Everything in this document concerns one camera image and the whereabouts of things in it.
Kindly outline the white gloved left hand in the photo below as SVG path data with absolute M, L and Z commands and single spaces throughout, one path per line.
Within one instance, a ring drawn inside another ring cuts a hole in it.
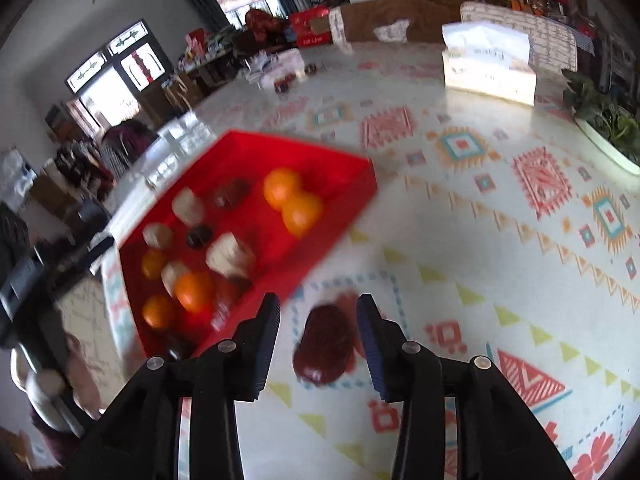
M 68 346 L 70 355 L 67 360 L 66 377 L 72 387 L 73 401 L 92 420 L 97 420 L 101 416 L 102 408 L 98 386 L 93 380 L 81 348 L 77 345 L 77 340 L 70 337 Z M 63 376 L 56 370 L 34 372 L 20 347 L 11 350 L 10 371 L 14 385 L 26 393 L 29 403 L 46 427 L 63 434 L 71 434 L 72 426 L 61 413 L 62 393 L 65 389 Z

